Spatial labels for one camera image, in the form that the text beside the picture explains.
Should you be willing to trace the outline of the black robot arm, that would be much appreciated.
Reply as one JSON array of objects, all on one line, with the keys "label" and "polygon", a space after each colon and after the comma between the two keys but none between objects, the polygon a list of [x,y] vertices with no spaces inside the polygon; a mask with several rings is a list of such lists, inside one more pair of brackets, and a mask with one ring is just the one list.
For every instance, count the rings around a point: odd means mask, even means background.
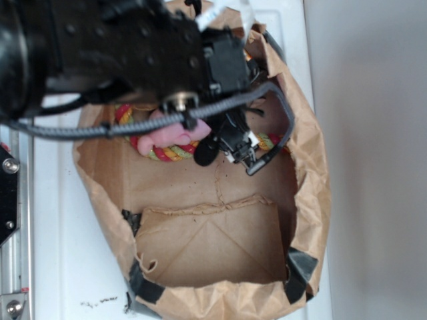
[{"label": "black robot arm", "polygon": [[164,1],[2,1],[1,123],[36,137],[127,137],[146,157],[189,150],[260,163],[246,122],[256,65],[228,26]]}]

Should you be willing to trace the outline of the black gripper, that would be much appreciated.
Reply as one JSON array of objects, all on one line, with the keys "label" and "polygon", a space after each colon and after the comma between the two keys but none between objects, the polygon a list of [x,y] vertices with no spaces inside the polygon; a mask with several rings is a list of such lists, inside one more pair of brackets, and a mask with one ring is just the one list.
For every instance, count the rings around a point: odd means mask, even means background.
[{"label": "black gripper", "polygon": [[[246,61],[241,39],[229,29],[209,28],[202,33],[202,40],[209,79],[207,102],[213,103],[246,92],[250,87],[252,75],[258,72],[258,67],[255,62]],[[250,109],[246,103],[242,103],[202,120],[211,128],[207,137],[218,143],[220,151],[223,151],[232,163],[254,165],[256,162],[258,140],[246,121],[248,111],[264,115],[263,111]]]}]

